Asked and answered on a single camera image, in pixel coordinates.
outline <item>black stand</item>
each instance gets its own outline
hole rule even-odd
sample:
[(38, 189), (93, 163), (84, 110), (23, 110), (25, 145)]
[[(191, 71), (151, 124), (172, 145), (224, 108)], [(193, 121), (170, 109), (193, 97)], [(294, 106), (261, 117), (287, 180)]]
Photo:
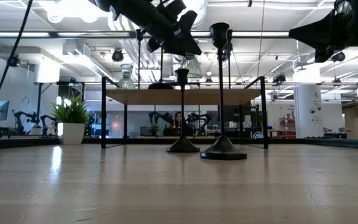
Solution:
[(213, 24), (209, 31), (213, 36), (213, 44), (218, 48), (219, 60), (219, 99), (221, 113), (221, 137), (207, 150), (200, 153), (202, 159), (216, 160), (240, 160), (246, 159), (247, 154), (233, 145), (230, 140), (225, 137), (224, 133), (224, 102), (223, 102), (223, 48), (227, 44), (227, 32), (229, 25), (226, 23)]
[(180, 85), (181, 92), (181, 134), (180, 138), (173, 143), (173, 145), (167, 148), (167, 152), (199, 152), (200, 149), (193, 145), (186, 137), (186, 120), (185, 120), (185, 86), (187, 84), (187, 74), (189, 70), (187, 69), (178, 69), (175, 71), (177, 75), (177, 80)]
[(172, 90), (173, 89), (171, 84), (164, 82), (164, 80), (162, 78), (163, 62), (164, 62), (164, 49), (161, 48), (161, 76), (160, 76), (160, 80), (156, 83), (152, 83), (151, 85), (149, 85), (149, 90)]

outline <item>light fixture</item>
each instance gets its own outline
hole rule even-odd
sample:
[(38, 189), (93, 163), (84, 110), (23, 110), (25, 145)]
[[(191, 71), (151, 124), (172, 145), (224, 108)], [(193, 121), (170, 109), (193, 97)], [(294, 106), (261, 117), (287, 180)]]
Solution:
[(179, 68), (189, 70), (188, 78), (202, 78), (200, 63), (194, 54), (186, 53), (186, 57), (180, 62)]
[(84, 22), (94, 23), (100, 16), (108, 16), (107, 12), (101, 11), (88, 0), (39, 1), (39, 4), (47, 11), (48, 20), (54, 24), (66, 17), (77, 17)]
[(122, 79), (118, 83), (118, 87), (121, 90), (134, 90), (135, 84), (131, 79), (132, 69), (134, 67), (129, 64), (121, 65)]

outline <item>camera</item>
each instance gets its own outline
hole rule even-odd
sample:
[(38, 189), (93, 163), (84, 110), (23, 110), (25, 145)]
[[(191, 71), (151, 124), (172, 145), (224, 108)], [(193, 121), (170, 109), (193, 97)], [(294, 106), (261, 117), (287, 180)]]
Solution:
[(114, 53), (112, 54), (113, 62), (121, 62), (124, 60), (124, 54), (122, 53), (122, 49), (114, 49)]
[(22, 63), (22, 60), (19, 58), (18, 54), (15, 54), (9, 59), (8, 63), (10, 67), (17, 68)]

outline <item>ceiling duct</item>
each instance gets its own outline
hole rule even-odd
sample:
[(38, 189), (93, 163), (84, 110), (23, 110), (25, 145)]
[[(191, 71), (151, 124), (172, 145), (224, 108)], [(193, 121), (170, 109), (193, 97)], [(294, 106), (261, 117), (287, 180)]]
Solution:
[(87, 69), (91, 70), (95, 75), (108, 77), (114, 82), (117, 81), (113, 79), (111, 74), (102, 65), (95, 60), (92, 60), (91, 49), (86, 44), (81, 44), (76, 40), (66, 41), (63, 44), (63, 58), (66, 63), (83, 65)]

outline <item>black cable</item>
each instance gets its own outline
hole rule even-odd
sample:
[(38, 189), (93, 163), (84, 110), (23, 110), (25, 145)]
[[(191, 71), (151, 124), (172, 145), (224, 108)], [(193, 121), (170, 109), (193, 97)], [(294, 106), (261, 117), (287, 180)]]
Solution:
[(33, 1), (33, 0), (29, 0), (29, 3), (27, 3), (27, 9), (25, 10), (25, 14), (24, 14), (22, 26), (21, 26), (21, 28), (20, 28), (19, 34), (17, 35), (16, 42), (15, 42), (15, 44), (13, 45), (13, 49), (12, 49), (11, 55), (9, 56), (9, 58), (8, 58), (8, 60), (7, 60), (7, 62), (6, 62), (5, 70), (4, 70), (4, 73), (3, 73), (2, 78), (1, 78), (1, 81), (0, 81), (0, 91), (1, 91), (2, 85), (4, 84), (4, 80), (5, 80), (5, 78), (6, 78), (7, 71), (8, 71), (8, 69), (9, 69), (9, 61), (10, 61), (11, 58), (13, 58), (13, 56), (15, 55), (17, 46), (19, 45), (20, 39), (22, 38), (22, 34), (23, 34), (23, 31), (24, 31), (24, 27), (25, 27), (25, 24), (27, 23), (27, 18), (29, 17), (29, 14), (30, 14), (30, 9), (31, 9), (31, 5), (32, 5), (32, 1)]
[(164, 49), (161, 48), (161, 74), (160, 74), (160, 82), (163, 81), (162, 79), (162, 71), (163, 71), (163, 64), (164, 64)]

